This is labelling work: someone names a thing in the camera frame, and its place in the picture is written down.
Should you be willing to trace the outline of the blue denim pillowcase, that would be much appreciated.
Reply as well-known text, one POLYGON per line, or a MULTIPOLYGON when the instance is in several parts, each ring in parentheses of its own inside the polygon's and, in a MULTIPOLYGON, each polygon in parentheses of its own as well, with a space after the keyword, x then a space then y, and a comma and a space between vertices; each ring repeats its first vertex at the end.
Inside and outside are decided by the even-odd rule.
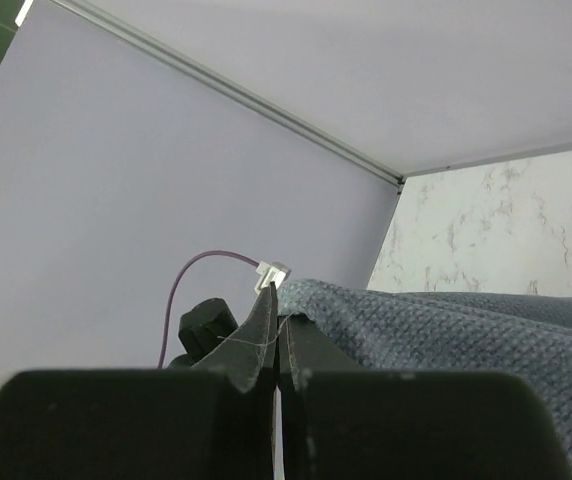
POLYGON ((278 291, 357 363, 376 369, 495 370, 549 409, 572 469, 572 297, 385 293, 298 280, 278 291))

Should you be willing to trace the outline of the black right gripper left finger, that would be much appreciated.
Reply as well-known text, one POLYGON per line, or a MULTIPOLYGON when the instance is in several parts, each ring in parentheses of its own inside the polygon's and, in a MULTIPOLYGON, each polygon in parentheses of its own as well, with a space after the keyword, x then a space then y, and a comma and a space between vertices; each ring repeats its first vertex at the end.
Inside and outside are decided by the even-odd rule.
POLYGON ((191 367, 32 370, 0 385, 0 479, 270 479, 277 292, 191 367))

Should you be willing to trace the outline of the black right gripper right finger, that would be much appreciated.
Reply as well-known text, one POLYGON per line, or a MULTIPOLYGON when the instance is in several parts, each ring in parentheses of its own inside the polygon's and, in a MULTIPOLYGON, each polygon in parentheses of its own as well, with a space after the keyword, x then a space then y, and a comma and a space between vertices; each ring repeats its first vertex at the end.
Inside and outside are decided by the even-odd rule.
POLYGON ((289 479, 568 479, 553 421, 521 379, 367 369, 302 315, 278 340, 289 479))

